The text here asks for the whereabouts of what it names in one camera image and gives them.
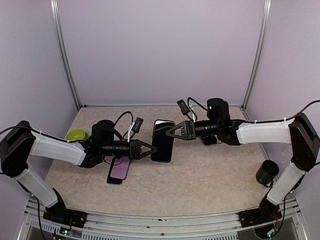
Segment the purple phone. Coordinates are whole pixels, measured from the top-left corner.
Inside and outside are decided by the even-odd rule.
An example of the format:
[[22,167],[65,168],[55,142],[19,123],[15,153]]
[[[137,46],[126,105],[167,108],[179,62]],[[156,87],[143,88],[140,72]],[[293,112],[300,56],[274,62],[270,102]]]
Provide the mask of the purple phone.
[[127,177],[129,166],[130,159],[128,157],[116,158],[110,173],[110,177],[124,180]]

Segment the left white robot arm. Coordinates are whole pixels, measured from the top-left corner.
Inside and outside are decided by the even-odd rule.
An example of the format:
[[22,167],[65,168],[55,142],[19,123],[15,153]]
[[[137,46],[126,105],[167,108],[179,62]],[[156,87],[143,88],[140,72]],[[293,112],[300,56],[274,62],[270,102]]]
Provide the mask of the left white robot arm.
[[157,152],[157,147],[139,139],[123,139],[111,120],[100,120],[91,127],[87,140],[66,140],[36,130],[26,120],[4,130],[0,142],[0,166],[4,175],[14,178],[34,195],[57,221],[70,218],[59,193],[50,188],[28,165],[30,156],[59,160],[90,169],[104,157],[127,157],[140,160]]

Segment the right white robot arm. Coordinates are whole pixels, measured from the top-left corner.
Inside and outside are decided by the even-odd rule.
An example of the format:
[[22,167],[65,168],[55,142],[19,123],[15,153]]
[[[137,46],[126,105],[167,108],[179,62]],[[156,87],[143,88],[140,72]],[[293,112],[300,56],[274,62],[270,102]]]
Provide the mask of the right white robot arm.
[[275,212],[275,206],[296,187],[304,175],[318,164],[320,138],[302,112],[289,118],[266,121],[231,119],[229,104],[221,98],[210,98],[206,107],[207,119],[182,121],[168,129],[168,137],[184,141],[213,136],[229,146],[253,143],[281,143],[292,147],[290,164],[266,195],[268,202],[256,210],[256,218],[266,222]]

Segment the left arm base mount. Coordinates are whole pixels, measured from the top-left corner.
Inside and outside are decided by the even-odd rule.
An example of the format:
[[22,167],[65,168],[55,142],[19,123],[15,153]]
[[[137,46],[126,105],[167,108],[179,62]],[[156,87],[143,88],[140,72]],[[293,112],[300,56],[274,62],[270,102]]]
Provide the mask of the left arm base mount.
[[43,218],[55,223],[68,225],[70,228],[77,227],[83,229],[88,214],[84,211],[67,208],[58,191],[54,188],[53,191],[57,196],[57,203],[45,208]]

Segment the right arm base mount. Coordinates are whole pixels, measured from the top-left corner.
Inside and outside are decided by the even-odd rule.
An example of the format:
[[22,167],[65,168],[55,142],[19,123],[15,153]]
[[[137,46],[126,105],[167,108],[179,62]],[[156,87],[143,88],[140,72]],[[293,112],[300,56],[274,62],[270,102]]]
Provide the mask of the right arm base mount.
[[265,195],[257,208],[243,210],[238,213],[242,228],[260,225],[283,217],[279,204],[274,205]]

